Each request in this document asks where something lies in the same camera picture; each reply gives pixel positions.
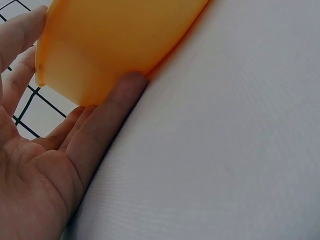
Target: white cushion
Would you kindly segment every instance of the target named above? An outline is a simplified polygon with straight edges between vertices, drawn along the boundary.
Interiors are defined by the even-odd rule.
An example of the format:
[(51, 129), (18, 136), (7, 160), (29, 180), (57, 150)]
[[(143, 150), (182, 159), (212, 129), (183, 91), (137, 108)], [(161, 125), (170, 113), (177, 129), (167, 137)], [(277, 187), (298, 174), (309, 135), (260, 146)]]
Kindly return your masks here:
[(320, 239), (320, 1), (217, 0), (153, 82), (64, 234)]

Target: orange bowl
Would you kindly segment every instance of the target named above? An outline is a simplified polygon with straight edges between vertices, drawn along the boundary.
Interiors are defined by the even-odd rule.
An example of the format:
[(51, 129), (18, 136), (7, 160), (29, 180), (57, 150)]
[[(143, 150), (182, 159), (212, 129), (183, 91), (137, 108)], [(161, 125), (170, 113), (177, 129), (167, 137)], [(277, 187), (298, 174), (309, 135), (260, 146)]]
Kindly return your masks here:
[(149, 73), (208, 0), (54, 0), (36, 48), (36, 82), (99, 105), (123, 74)]

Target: hand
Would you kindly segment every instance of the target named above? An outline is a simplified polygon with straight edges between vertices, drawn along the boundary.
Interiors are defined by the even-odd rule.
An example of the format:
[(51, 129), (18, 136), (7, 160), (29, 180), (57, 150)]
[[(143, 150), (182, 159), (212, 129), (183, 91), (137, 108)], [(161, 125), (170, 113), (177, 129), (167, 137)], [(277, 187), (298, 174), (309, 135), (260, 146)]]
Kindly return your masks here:
[[(41, 35), (46, 7), (0, 26), (1, 73)], [(59, 239), (79, 206), (106, 148), (138, 101), (147, 80), (124, 76), (98, 107), (76, 108), (52, 133), (21, 137), (12, 116), (34, 74), (27, 50), (0, 84), (0, 239)]]

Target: orange container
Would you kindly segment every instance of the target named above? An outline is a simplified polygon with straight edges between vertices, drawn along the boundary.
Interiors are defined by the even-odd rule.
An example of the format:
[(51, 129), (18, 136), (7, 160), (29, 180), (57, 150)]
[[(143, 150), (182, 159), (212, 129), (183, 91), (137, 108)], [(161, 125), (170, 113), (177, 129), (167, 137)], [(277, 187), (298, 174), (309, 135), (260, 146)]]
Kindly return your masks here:
[(54, 0), (36, 49), (36, 82), (99, 105), (123, 74), (149, 73), (208, 0)]

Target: grid pattern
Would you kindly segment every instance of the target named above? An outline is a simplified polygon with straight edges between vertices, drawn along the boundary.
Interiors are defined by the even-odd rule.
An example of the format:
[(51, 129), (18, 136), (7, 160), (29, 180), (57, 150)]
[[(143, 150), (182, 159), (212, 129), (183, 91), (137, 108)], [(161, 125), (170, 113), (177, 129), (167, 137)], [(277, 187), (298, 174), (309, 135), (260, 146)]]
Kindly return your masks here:
[[(27, 0), (12, 0), (0, 7), (0, 23), (4, 23), (19, 14), (30, 11), (31, 8), (26, 2)], [(32, 0), (30, 4), (40, 5), (43, 4), (43, 0), (42, 2)], [(3, 81), (5, 81), (6, 76), (11, 71), (15, 70), (16, 63), (17, 60), (2, 73)], [(75, 107), (75, 104), (50, 88), (38, 87), (35, 83), (35, 77), (33, 77), (22, 96), (12, 120), (23, 137), (27, 139), (45, 137)]]

